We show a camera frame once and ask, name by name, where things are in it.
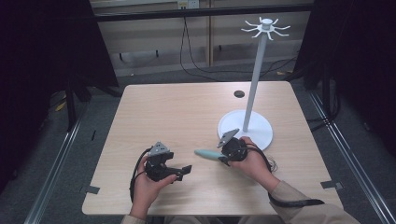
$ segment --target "light blue object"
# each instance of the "light blue object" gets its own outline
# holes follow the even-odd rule
[[[194,150],[195,154],[198,156],[201,156],[205,159],[209,159],[212,161],[218,161],[218,157],[224,157],[223,154],[217,152],[217,151],[212,151],[212,150],[207,150],[207,149],[196,149]]]

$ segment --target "light wood tabletop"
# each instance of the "light wood tabletop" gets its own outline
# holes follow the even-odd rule
[[[87,215],[123,215],[131,208],[129,184],[141,153],[157,141],[175,156],[168,167],[192,165],[183,181],[164,188],[150,207],[155,216],[274,215],[267,192],[237,170],[203,159],[195,149],[216,148],[220,119],[246,109],[249,82],[131,85],[125,88],[82,211]],[[236,98],[235,91],[246,96]],[[304,114],[289,82],[259,82],[253,111],[263,115],[274,131],[264,150],[273,157],[274,174],[302,193],[342,207]]]

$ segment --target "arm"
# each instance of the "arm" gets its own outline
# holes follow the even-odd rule
[[[247,145],[256,146],[248,137],[241,139]],[[229,164],[257,181],[278,201],[296,202],[310,199],[286,182],[277,179],[268,170],[262,156],[254,150],[250,150],[243,161],[229,161]],[[332,204],[291,208],[275,206],[272,203],[271,205],[286,223],[359,223],[344,210]]]
[[[135,221],[136,218],[140,221],[145,220],[149,207],[155,199],[157,199],[161,189],[173,183],[177,178],[176,175],[169,175],[158,182],[151,180],[144,173],[144,164],[146,160],[147,157],[144,157],[138,166],[137,173],[141,173],[141,175],[136,178],[134,183],[134,202],[131,212],[129,213],[130,217],[125,217],[122,221],[123,224],[134,223],[133,221]]]

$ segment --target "tape piece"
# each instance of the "tape piece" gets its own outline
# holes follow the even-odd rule
[[[320,185],[324,189],[335,188],[335,190],[339,190],[339,189],[343,189],[344,188],[344,186],[343,186],[343,184],[341,182],[333,182],[331,180],[320,182]]]
[[[80,191],[81,193],[92,193],[92,194],[98,194],[99,193],[99,189],[97,187],[93,187],[93,186],[88,186],[88,187],[81,187]]]

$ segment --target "wrist strap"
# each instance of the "wrist strap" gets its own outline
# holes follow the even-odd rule
[[[275,199],[270,193],[268,193],[268,198],[270,198],[270,202],[273,203],[275,206],[278,207],[305,207],[305,206],[312,206],[312,205],[320,205],[324,204],[322,200],[319,199],[308,199],[308,200],[301,200],[296,202],[281,202]]]

